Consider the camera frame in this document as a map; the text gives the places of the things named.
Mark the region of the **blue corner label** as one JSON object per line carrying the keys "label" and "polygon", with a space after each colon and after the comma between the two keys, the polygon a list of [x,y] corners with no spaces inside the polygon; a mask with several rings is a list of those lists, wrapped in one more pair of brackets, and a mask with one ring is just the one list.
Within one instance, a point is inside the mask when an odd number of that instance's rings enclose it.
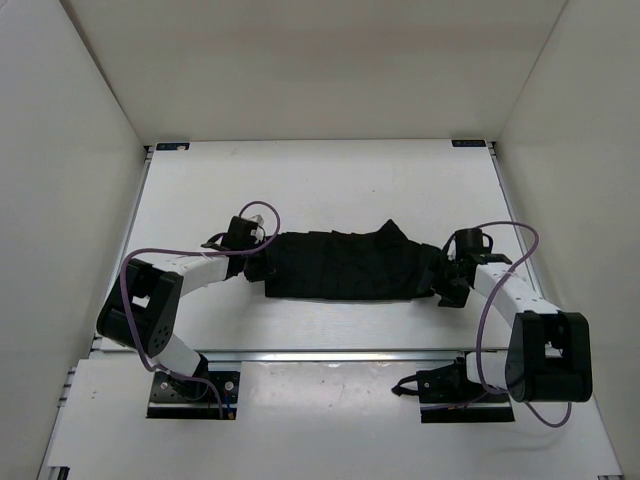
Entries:
{"label": "blue corner label", "polygon": [[155,146],[156,151],[187,151],[189,148],[189,142],[160,142]]}
{"label": "blue corner label", "polygon": [[480,139],[452,139],[451,144],[454,148],[485,148],[487,146],[486,142]]}

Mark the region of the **right blue corner label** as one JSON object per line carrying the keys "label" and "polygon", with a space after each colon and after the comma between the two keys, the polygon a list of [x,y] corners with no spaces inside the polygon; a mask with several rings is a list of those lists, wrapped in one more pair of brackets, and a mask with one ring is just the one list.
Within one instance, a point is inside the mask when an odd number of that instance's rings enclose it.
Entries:
{"label": "right blue corner label", "polygon": [[485,148],[487,146],[486,142],[480,139],[452,139],[451,144],[454,148]]}

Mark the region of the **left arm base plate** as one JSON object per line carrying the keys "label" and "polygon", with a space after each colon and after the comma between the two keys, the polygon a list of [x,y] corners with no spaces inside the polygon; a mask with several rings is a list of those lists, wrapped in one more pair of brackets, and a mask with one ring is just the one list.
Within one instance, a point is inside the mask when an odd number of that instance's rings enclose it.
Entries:
{"label": "left arm base plate", "polygon": [[239,364],[209,364],[211,388],[200,382],[181,382],[156,372],[151,384],[146,417],[171,420],[221,420],[237,418],[241,370]]}

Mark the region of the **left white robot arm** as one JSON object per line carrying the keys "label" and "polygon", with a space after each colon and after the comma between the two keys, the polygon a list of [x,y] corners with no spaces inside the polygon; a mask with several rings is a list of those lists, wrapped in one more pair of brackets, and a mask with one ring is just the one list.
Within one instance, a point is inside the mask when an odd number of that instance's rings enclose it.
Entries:
{"label": "left white robot arm", "polygon": [[207,361],[174,333],[179,301],[239,275],[251,252],[269,241],[263,224],[259,215],[234,216],[226,232],[193,255],[170,253],[156,264],[137,257],[125,261],[99,313],[97,332],[174,377],[185,397],[203,395],[209,385]]}

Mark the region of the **black pleated skirt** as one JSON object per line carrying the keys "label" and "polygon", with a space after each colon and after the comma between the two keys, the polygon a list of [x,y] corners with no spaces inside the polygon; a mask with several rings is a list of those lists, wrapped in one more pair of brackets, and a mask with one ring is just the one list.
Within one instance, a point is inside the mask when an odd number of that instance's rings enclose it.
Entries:
{"label": "black pleated skirt", "polygon": [[286,232],[249,257],[250,282],[264,283],[270,298],[396,301],[428,297],[429,269],[441,249],[409,239],[388,220],[365,234]]}

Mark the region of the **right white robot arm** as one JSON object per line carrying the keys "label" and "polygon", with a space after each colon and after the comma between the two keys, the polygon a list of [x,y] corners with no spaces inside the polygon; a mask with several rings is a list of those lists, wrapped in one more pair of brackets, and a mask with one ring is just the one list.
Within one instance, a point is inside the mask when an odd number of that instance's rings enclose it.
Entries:
{"label": "right white robot arm", "polygon": [[[448,376],[449,391],[471,400],[483,388],[507,393],[516,402],[584,403],[593,392],[590,331],[586,318],[545,300],[516,269],[533,253],[513,262],[493,251],[481,227],[454,232],[435,266],[432,290],[438,305],[463,308],[471,292],[485,298],[474,350]],[[510,327],[508,348],[482,348],[488,314],[496,310]]]}

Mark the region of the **aluminium front rail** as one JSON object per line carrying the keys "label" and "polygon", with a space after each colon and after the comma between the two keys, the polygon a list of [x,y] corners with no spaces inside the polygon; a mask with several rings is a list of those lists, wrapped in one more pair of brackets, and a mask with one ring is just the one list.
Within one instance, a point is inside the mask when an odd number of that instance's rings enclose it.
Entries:
{"label": "aluminium front rail", "polygon": [[464,350],[217,350],[204,356],[212,362],[346,363],[429,362],[464,357]]}

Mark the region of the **left blue corner label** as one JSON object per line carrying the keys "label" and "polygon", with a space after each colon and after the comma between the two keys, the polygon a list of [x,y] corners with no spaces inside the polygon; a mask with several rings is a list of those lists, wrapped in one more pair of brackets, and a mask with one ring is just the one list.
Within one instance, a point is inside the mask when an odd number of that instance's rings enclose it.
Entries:
{"label": "left blue corner label", "polygon": [[189,142],[160,142],[155,146],[156,151],[187,151],[189,148]]}

